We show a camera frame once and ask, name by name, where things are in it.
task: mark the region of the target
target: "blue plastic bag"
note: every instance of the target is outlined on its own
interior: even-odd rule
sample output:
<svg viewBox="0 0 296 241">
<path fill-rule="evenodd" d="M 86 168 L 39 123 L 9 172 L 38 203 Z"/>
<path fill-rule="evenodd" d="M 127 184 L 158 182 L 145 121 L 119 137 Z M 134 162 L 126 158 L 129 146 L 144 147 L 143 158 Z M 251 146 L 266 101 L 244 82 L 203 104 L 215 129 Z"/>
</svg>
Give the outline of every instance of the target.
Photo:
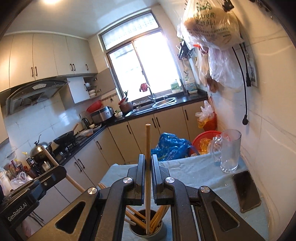
<svg viewBox="0 0 296 241">
<path fill-rule="evenodd" d="M 158 161 L 168 161 L 188 157 L 191 143 L 185 139 L 179 139 L 174 134 L 162 133 L 157 146 L 151 150 L 156 154 Z"/>
</svg>

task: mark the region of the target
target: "ceiling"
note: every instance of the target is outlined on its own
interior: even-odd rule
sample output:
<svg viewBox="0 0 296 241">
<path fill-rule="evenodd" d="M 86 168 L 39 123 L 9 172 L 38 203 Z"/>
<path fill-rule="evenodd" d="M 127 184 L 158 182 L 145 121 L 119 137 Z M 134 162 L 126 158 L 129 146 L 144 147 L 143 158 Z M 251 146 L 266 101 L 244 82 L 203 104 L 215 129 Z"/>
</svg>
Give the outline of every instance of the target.
<svg viewBox="0 0 296 241">
<path fill-rule="evenodd" d="M 51 31 L 90 38 L 110 23 L 157 0 L 33 0 L 6 33 Z"/>
</svg>

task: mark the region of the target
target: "red cloth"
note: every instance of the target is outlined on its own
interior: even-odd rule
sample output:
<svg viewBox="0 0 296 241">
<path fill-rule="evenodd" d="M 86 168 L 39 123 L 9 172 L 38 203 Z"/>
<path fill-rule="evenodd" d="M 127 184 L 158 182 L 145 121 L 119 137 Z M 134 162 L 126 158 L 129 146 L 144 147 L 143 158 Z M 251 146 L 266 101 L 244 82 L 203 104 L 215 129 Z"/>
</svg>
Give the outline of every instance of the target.
<svg viewBox="0 0 296 241">
<path fill-rule="evenodd" d="M 143 92 L 146 92 L 148 90 L 148 85 L 146 83 L 141 84 L 141 86 L 140 86 L 140 92 L 141 92 L 141 90 Z"/>
</svg>

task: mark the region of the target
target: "range hood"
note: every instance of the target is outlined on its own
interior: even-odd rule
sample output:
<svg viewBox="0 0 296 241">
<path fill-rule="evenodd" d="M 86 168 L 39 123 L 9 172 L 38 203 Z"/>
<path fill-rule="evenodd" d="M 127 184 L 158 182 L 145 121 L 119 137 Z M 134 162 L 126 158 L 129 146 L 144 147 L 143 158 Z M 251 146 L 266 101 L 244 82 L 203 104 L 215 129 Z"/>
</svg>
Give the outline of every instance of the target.
<svg viewBox="0 0 296 241">
<path fill-rule="evenodd" d="M 41 80 L 18 88 L 6 99 L 6 116 L 50 99 L 67 83 L 66 80 Z"/>
</svg>

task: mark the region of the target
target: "glass pitcher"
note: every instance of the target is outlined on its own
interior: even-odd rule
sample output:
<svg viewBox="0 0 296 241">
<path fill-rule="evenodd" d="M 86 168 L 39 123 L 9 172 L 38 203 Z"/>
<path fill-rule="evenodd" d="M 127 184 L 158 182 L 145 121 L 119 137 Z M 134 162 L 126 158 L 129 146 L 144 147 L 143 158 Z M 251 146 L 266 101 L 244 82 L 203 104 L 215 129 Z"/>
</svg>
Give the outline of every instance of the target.
<svg viewBox="0 0 296 241">
<path fill-rule="evenodd" d="M 223 172 L 230 173 L 237 169 L 242 134 L 238 130 L 228 129 L 221 138 L 214 138 L 210 145 L 210 153 L 215 161 L 220 162 Z"/>
</svg>

